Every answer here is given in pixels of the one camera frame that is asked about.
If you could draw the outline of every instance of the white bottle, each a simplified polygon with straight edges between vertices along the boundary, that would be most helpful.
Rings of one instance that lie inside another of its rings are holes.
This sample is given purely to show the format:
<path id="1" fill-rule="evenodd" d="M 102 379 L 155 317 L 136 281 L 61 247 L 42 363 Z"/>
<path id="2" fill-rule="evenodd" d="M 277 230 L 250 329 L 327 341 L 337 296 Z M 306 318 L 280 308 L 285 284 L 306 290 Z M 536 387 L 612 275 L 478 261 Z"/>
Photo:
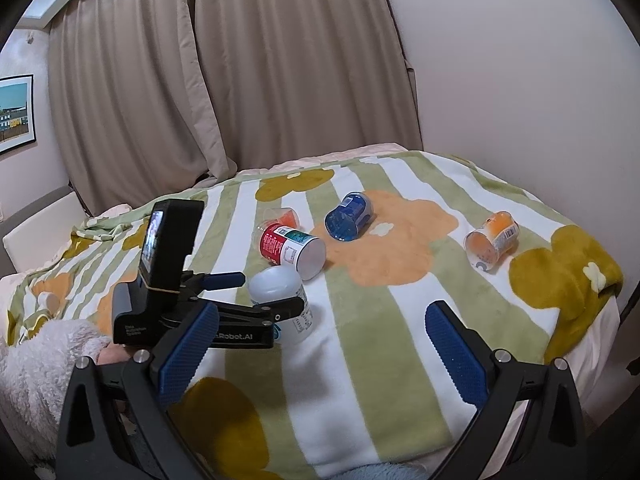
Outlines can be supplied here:
<path id="1" fill-rule="evenodd" d="M 276 320 L 273 326 L 273 339 L 276 343 L 297 344 L 311 333 L 313 314 L 306 300 L 302 278 L 293 267 L 276 266 L 258 272 L 249 279 L 247 289 L 253 304 L 285 300 L 294 296 L 299 296 L 305 302 L 305 308 L 300 316 L 281 322 Z"/>

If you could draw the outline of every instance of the striped blanket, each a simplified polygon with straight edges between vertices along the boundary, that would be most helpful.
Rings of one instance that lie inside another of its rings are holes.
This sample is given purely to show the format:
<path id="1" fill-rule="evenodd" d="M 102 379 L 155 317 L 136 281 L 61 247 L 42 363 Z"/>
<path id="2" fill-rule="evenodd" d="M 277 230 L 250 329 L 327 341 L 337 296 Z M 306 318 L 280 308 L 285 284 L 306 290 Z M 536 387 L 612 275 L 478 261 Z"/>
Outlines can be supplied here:
<path id="1" fill-rule="evenodd" d="M 372 199 L 376 217 L 358 240 L 341 243 L 323 221 L 351 191 Z M 239 176 L 174 196 L 206 202 L 185 263 L 195 272 L 265 269 L 251 234 L 266 208 L 293 208 L 302 230 L 327 243 L 324 271 L 305 282 L 311 335 L 270 350 L 209 350 L 170 409 L 190 446 L 226 478 L 326 478 L 448 446 L 474 410 L 426 336 L 428 304 L 446 300 L 492 348 L 543 362 L 570 350 L 622 284 L 600 245 L 556 211 L 470 162 L 430 153 Z M 114 285 L 135 277 L 151 208 L 76 228 L 60 260 L 15 291 L 9 341 L 51 317 L 88 318 L 109 333 Z M 463 239 L 500 210 L 520 225 L 519 244 L 482 272 Z M 59 310 L 38 302 L 43 292 L 60 298 Z M 245 287 L 206 297 L 250 304 Z"/>

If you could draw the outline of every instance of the orange container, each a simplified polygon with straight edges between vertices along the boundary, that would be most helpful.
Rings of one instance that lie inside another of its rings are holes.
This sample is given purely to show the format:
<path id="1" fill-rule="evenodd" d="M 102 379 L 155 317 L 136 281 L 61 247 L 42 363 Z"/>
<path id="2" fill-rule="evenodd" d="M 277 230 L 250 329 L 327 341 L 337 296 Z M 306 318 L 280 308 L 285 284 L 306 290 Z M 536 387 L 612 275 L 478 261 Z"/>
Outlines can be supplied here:
<path id="1" fill-rule="evenodd" d="M 517 242 L 520 226 L 506 211 L 492 214 L 484 225 L 465 237 L 465 251 L 471 265 L 491 270 L 500 257 Z"/>

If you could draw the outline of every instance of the person's hand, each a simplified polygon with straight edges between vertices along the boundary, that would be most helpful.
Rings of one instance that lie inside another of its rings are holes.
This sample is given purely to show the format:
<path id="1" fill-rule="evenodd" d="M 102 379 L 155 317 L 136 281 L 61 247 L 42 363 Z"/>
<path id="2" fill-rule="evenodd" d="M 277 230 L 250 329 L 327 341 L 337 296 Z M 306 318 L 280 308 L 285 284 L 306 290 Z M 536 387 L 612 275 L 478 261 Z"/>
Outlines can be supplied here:
<path id="1" fill-rule="evenodd" d="M 116 343 L 109 343 L 109 345 L 102 349 L 100 355 L 98 355 L 98 365 L 110 365 L 113 363 L 121 363 L 128 361 L 133 354 L 136 353 L 137 348 L 127 347 L 124 345 L 116 345 Z"/>

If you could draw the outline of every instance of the plastic bottle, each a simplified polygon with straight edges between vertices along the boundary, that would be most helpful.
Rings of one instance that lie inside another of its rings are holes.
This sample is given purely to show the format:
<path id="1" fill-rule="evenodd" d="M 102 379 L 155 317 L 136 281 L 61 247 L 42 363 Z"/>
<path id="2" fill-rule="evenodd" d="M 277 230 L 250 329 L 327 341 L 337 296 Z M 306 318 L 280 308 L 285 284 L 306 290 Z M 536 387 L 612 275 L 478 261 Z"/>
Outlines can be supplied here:
<path id="1" fill-rule="evenodd" d="M 314 317 L 306 300 L 305 287 L 293 267 L 277 266 L 258 272 L 247 285 L 253 304 L 299 296 L 305 302 L 302 314 L 274 323 L 273 338 L 279 344 L 297 344 L 311 333 Z"/>
<path id="2" fill-rule="evenodd" d="M 347 194 L 334 210 L 324 217 L 326 231 L 336 240 L 352 242 L 360 236 L 373 216 L 373 204 L 367 195 Z"/>
<path id="3" fill-rule="evenodd" d="M 274 220 L 256 227 L 253 245 L 272 264 L 293 267 L 303 280 L 318 274 L 326 261 L 326 245 L 320 238 Z"/>

